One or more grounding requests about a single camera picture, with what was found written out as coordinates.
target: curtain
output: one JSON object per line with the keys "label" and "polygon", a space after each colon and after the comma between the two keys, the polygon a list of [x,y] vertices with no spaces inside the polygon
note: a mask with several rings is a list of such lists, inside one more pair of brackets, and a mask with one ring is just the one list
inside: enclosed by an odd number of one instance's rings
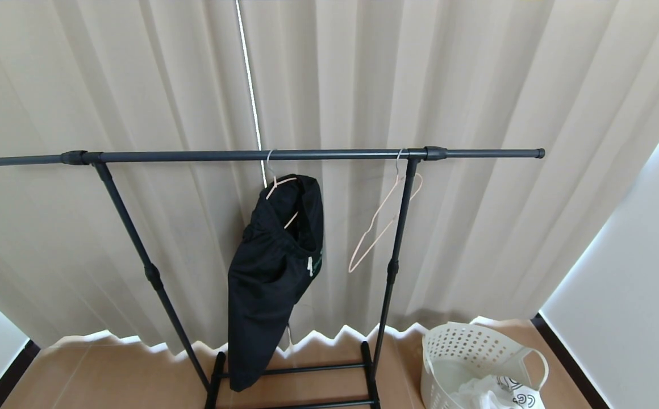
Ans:
{"label": "curtain", "polygon": [[[658,141],[659,1],[0,2],[0,156],[546,148],[544,160],[420,163],[397,329],[537,313]],[[369,332],[394,227],[347,267],[395,162],[272,168],[317,178],[324,198],[322,273],[291,334]],[[111,170],[187,333],[220,346],[262,166]],[[0,168],[0,309],[40,345],[109,329],[181,349],[86,166]]]}

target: clothes hanger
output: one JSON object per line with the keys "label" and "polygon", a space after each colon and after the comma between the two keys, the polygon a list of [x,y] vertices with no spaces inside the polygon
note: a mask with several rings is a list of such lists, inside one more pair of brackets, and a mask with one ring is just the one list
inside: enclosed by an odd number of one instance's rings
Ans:
{"label": "clothes hanger", "polygon": [[[277,183],[277,174],[274,173],[274,170],[272,169],[272,166],[269,165],[269,158],[272,157],[272,152],[273,152],[273,151],[274,151],[273,149],[270,150],[270,151],[269,151],[269,155],[266,155],[266,168],[272,173],[272,178],[274,179],[274,184],[273,184],[272,188],[269,190],[269,193],[266,194],[266,199],[267,199],[267,200],[268,200],[269,197],[272,196],[272,194],[274,193],[274,189],[276,189],[277,186],[279,186],[280,184],[283,184],[283,183],[286,183],[286,182],[289,182],[289,181],[296,181],[296,178],[289,178],[289,179],[284,179],[283,181]],[[298,215],[298,214],[299,214],[299,212],[296,212],[296,213],[290,218],[290,220],[289,220],[288,222],[286,222],[286,224],[285,224],[285,230],[286,230],[287,227],[289,227],[289,225],[291,225],[291,222],[293,222],[294,219],[297,218],[297,215]]]}
{"label": "clothes hanger", "polygon": [[[360,238],[359,243],[357,243],[357,247],[355,247],[355,251],[352,253],[352,258],[350,258],[350,266],[347,269],[348,273],[351,273],[351,272],[355,271],[355,269],[359,266],[359,264],[362,262],[362,260],[365,258],[365,256],[367,256],[368,253],[371,251],[371,249],[373,249],[374,246],[377,244],[377,241],[382,237],[382,235],[385,234],[385,232],[390,228],[390,226],[393,224],[393,222],[398,219],[398,216],[400,215],[400,212],[395,213],[393,218],[390,219],[390,221],[387,223],[385,228],[379,233],[379,235],[377,235],[377,238],[374,239],[373,243],[368,247],[368,249],[366,249],[365,253],[363,253],[362,256],[360,256],[360,259],[357,262],[355,262],[355,265],[353,266],[352,262],[355,261],[355,256],[357,256],[357,252],[359,251],[360,246],[361,246],[362,242],[365,239],[365,236],[368,235],[370,230],[373,230],[374,221],[376,220],[377,215],[379,214],[379,211],[382,209],[382,206],[385,205],[385,203],[387,202],[387,199],[393,193],[395,188],[398,187],[398,184],[400,183],[400,181],[403,181],[405,179],[405,176],[400,177],[400,168],[398,167],[398,161],[400,160],[400,153],[402,153],[402,152],[403,152],[403,150],[401,149],[398,152],[398,157],[395,158],[395,184],[393,184],[392,188],[390,189],[389,192],[387,192],[387,195],[382,200],[381,204],[379,204],[379,207],[377,207],[377,210],[373,215],[373,219],[370,221],[370,226],[368,227],[368,230],[365,231],[362,234],[362,237]],[[410,195],[410,200],[413,200],[413,197],[415,197],[415,195],[418,194],[420,189],[423,188],[423,176],[421,176],[420,173],[416,173],[415,175],[418,176],[418,178],[420,178],[420,185],[418,186],[418,189],[416,189],[415,192],[413,192],[413,194]]]}

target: black pants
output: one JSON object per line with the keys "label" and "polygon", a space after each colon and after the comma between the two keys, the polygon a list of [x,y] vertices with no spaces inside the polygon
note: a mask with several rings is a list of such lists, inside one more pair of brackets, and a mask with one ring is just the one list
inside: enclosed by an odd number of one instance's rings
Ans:
{"label": "black pants", "polygon": [[[314,178],[288,174],[261,191],[228,270],[228,371],[242,391],[262,375],[291,309],[322,267],[324,213]],[[295,213],[297,217],[284,228]]]}

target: horizontal black rod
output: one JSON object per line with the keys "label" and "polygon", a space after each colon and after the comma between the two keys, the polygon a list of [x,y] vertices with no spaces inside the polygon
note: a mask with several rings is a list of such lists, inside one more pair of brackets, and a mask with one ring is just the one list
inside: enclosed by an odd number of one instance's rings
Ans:
{"label": "horizontal black rod", "polygon": [[[438,147],[403,149],[312,149],[275,150],[271,160],[443,160],[444,158],[542,158],[539,149],[446,149]],[[91,165],[93,163],[143,161],[258,161],[265,160],[269,151],[174,151],[174,152],[86,152],[71,151],[62,155],[15,156],[0,158],[0,166],[65,163]]]}
{"label": "horizontal black rod", "polygon": [[[364,367],[363,362],[358,362],[355,364],[306,366],[303,368],[282,368],[282,369],[265,370],[264,375],[282,375],[283,373],[315,372],[317,370],[351,369],[351,368],[362,368],[362,367]],[[230,376],[229,373],[218,374],[219,378],[228,378],[229,376]]]}
{"label": "horizontal black rod", "polygon": [[263,407],[262,409],[322,409],[322,407],[362,406],[363,404],[373,404],[374,402],[375,401],[373,401],[372,399],[341,400],[336,402],[325,402],[325,403],[293,404],[292,406]]}

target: brown tile floor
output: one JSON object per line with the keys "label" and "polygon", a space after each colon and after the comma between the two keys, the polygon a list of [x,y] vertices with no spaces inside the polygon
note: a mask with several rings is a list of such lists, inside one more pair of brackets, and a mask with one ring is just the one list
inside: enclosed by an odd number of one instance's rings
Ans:
{"label": "brown tile floor", "polygon": [[[589,407],[582,394],[529,321],[484,321],[521,344],[540,350],[550,365],[542,399],[550,409]],[[410,329],[400,337],[386,336],[377,388],[384,409],[422,409],[420,371],[423,337]],[[371,350],[374,336],[371,336]],[[197,347],[204,369],[213,367],[215,352]],[[275,354],[270,368],[321,365],[361,360],[359,341],[341,332],[330,346],[315,337],[288,357]],[[528,362],[532,378],[541,363]],[[273,375],[260,378],[251,388],[234,393],[224,381],[218,396],[221,409],[250,409],[300,402],[363,399],[362,370]],[[13,407],[203,407],[205,392],[186,358],[168,351],[151,352],[143,344],[122,344],[117,339],[83,342],[68,337],[43,349],[4,404]]]}

